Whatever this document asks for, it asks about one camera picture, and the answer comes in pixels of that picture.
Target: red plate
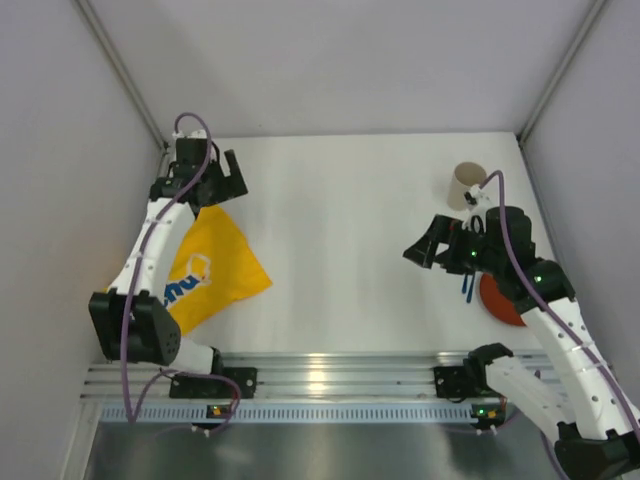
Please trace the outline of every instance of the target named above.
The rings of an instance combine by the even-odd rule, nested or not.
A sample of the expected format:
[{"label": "red plate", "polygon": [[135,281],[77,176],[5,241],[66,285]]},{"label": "red plate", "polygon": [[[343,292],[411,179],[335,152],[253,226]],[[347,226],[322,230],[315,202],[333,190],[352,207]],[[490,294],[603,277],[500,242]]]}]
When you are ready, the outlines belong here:
[{"label": "red plate", "polygon": [[480,298],[489,313],[501,322],[514,327],[526,327],[513,303],[500,293],[496,281],[486,273],[480,279]]}]

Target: paper cup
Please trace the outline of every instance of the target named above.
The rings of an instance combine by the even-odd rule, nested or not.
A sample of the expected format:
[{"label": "paper cup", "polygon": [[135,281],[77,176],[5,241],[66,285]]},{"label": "paper cup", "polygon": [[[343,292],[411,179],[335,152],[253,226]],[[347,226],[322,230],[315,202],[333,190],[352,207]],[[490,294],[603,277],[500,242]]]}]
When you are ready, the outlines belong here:
[{"label": "paper cup", "polygon": [[487,172],[477,163],[464,162],[458,164],[453,170],[447,205],[453,210],[465,210],[467,202],[464,194],[477,183],[482,183],[487,178]]}]

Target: black mounting bracket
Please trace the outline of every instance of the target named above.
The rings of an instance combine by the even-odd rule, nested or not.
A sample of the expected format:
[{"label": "black mounting bracket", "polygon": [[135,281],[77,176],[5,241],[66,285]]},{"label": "black mounting bracket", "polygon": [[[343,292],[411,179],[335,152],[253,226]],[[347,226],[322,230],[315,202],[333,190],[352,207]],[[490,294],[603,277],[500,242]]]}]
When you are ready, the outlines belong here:
[{"label": "black mounting bracket", "polygon": [[[253,398],[258,384],[258,369],[252,367],[225,367],[221,376],[233,380],[240,387],[242,399]],[[232,398],[233,388],[226,383],[208,378],[175,375],[171,381],[169,398],[226,399]]]},{"label": "black mounting bracket", "polygon": [[[227,175],[220,165],[218,146],[212,142],[212,147],[215,156],[209,160],[200,181],[178,200],[180,203],[188,203],[196,216],[203,207],[217,205],[249,192],[235,152],[224,152],[229,167]],[[159,177],[151,186],[149,199],[155,201],[158,198],[174,197],[200,170],[206,153],[205,138],[178,138],[176,160],[169,164],[167,176]]]},{"label": "black mounting bracket", "polygon": [[499,398],[493,390],[477,388],[477,381],[465,367],[433,367],[436,396],[453,402],[467,398]]},{"label": "black mounting bracket", "polygon": [[[108,360],[120,360],[120,332],[126,295],[115,288],[95,292],[89,301],[89,313],[98,335],[102,353]],[[133,297],[129,325],[127,361],[168,366],[180,348],[180,327],[169,311],[146,290]]]}]

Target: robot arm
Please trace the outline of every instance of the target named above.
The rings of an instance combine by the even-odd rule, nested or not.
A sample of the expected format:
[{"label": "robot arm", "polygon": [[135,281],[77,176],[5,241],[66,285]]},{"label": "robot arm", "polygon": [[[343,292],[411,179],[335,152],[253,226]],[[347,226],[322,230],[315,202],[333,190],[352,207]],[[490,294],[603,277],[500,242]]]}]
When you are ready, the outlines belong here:
[{"label": "robot arm", "polygon": [[[466,199],[470,209],[466,221],[436,215],[404,257],[423,268],[435,262],[458,275],[491,274],[540,341],[568,400],[529,373],[499,344],[469,354],[464,362],[469,382],[477,391],[493,390],[508,397],[554,443],[570,478],[605,479],[639,468],[636,432],[640,412],[622,393],[596,348],[560,266],[535,256],[530,219],[519,208],[505,207],[506,236],[500,209],[480,187],[473,187]],[[440,244],[448,248],[438,253]],[[523,275],[518,274],[511,256]],[[531,288],[537,295],[531,294]],[[547,308],[539,308],[541,301]],[[563,321],[558,323],[553,315]]]},{"label": "robot arm", "polygon": [[92,295],[89,312],[103,354],[109,360],[120,360],[122,320],[133,283],[127,361],[219,374],[223,365],[217,349],[182,338],[180,327],[165,307],[165,285],[178,248],[200,209],[244,195],[247,187],[233,150],[225,152],[230,171],[225,175],[213,144],[215,158],[209,158],[200,180],[178,201],[173,200],[194,178],[210,151],[203,131],[188,137],[176,134],[175,138],[175,161],[169,175],[158,178],[151,187],[147,213],[133,250],[107,291]]}]

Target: white wall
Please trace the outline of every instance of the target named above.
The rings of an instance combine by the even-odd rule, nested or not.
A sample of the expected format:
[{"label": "white wall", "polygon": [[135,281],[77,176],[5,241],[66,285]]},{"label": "white wall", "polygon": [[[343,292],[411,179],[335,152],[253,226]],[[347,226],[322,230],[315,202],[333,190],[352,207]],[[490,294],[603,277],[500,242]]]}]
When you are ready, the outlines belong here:
[{"label": "white wall", "polygon": [[93,0],[165,133],[517,131],[591,0]]},{"label": "white wall", "polygon": [[0,2],[0,478],[52,479],[158,152],[69,0]]},{"label": "white wall", "polygon": [[611,2],[526,153],[583,314],[640,402],[640,2]]}]

